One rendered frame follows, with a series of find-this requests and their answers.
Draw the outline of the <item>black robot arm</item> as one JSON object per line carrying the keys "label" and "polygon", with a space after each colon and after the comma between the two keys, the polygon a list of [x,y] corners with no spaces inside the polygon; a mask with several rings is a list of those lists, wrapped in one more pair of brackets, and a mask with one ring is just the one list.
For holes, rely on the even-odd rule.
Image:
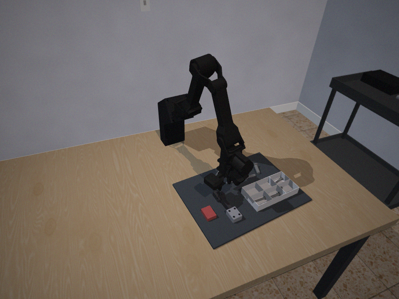
{"label": "black robot arm", "polygon": [[[238,186],[249,177],[253,169],[253,162],[242,154],[245,149],[244,140],[238,127],[233,123],[230,104],[227,94],[227,82],[222,75],[222,67],[211,54],[192,59],[189,65],[192,79],[187,98],[171,103],[174,116],[191,118],[201,113],[199,103],[204,86],[212,93],[213,104],[218,121],[216,130],[217,143],[221,148],[220,159],[230,163],[226,178],[230,178]],[[211,81],[210,76],[216,71],[218,79]],[[239,145],[235,146],[236,143]]]}

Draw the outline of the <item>white mounting block with four holes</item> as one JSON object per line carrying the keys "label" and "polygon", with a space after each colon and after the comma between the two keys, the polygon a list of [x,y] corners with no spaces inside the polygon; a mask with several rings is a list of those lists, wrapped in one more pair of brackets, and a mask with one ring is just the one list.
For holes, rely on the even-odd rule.
{"label": "white mounting block with four holes", "polygon": [[229,217],[232,223],[235,223],[242,219],[242,214],[235,206],[226,210],[226,215]]}

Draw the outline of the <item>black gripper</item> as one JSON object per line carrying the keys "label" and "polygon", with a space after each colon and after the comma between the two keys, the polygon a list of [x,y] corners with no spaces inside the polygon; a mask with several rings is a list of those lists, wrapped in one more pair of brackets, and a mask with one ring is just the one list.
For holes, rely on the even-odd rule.
{"label": "black gripper", "polygon": [[[213,190],[218,189],[219,191],[221,191],[222,186],[225,184],[225,182],[223,182],[225,178],[225,173],[227,169],[229,169],[232,166],[230,165],[230,163],[222,162],[220,158],[217,159],[217,161],[220,163],[219,166],[216,168],[219,171],[218,175],[210,173],[209,175],[204,177],[204,183]],[[227,178],[227,183],[228,184],[231,183],[231,179],[229,177]]]}

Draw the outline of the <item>grey flat bar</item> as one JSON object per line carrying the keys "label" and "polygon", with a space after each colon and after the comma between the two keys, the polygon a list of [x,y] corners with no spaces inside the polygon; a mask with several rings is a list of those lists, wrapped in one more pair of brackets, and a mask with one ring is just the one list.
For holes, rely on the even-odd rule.
{"label": "grey flat bar", "polygon": [[224,208],[226,209],[226,210],[228,210],[228,209],[230,209],[230,208],[232,208],[232,206],[228,203],[228,201],[225,199],[225,197],[221,194],[221,195],[219,195],[219,197],[220,197],[220,199],[221,199],[221,204],[224,206]]}

